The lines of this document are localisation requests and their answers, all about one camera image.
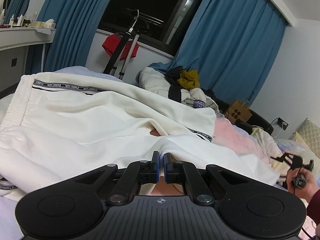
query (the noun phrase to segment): window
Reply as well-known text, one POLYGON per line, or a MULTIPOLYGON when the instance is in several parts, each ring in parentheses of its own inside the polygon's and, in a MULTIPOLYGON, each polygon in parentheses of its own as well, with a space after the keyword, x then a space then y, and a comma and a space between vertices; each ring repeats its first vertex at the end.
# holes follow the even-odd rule
POLYGON ((139 41, 175 55, 202 0, 110 0, 99 29, 125 32, 134 10, 140 17, 139 41))

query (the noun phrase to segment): mustard yellow cloth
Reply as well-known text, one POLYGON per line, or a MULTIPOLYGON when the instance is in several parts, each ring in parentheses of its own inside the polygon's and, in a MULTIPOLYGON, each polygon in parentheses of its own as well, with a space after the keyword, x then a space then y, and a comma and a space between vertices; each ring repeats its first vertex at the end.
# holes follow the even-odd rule
POLYGON ((177 80, 179 85, 185 89, 199 88, 199 75, 197 70, 180 71, 180 78, 177 80))

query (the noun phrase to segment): red sleeve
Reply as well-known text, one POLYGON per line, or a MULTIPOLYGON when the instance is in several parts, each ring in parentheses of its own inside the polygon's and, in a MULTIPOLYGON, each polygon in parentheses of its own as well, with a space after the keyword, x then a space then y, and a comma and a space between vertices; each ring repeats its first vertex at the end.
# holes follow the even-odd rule
POLYGON ((308 207, 307 215, 317 224, 320 224, 320 190, 313 196, 308 207))

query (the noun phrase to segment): metal screw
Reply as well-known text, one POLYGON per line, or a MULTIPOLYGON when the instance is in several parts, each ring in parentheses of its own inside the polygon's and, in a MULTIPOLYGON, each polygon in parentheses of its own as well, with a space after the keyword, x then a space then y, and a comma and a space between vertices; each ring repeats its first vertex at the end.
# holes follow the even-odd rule
POLYGON ((210 201, 212 201, 212 197, 209 196, 209 195, 205 195, 205 194, 202 194, 202 195, 199 195, 197 197, 197 200, 201 203, 209 203, 210 201))
POLYGON ((125 197, 122 195, 112 195, 109 200, 113 203, 121 203, 125 201, 125 197))

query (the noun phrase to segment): red cloth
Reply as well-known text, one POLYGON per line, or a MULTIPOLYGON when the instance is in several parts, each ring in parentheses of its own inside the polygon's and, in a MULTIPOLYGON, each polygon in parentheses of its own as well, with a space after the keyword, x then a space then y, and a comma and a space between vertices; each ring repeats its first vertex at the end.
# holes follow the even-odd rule
MULTIPOLYGON (((102 44, 102 47, 107 52, 107 54, 111 57, 112 54, 115 52, 116 47, 118 46, 119 42, 121 40, 121 36, 119 34, 112 34, 109 37, 106 38, 104 43, 102 44)), ((120 57, 120 60, 125 60, 129 53, 129 49, 131 47, 132 41, 128 41, 127 44, 124 46, 124 50, 122 52, 122 55, 120 57)), ((136 46, 134 46, 133 52, 131 54, 130 58, 137 56, 137 51, 139 48, 139 44, 137 43, 136 46)))
POLYGON ((307 215, 316 223, 320 224, 320 190, 313 196, 308 207, 307 215))

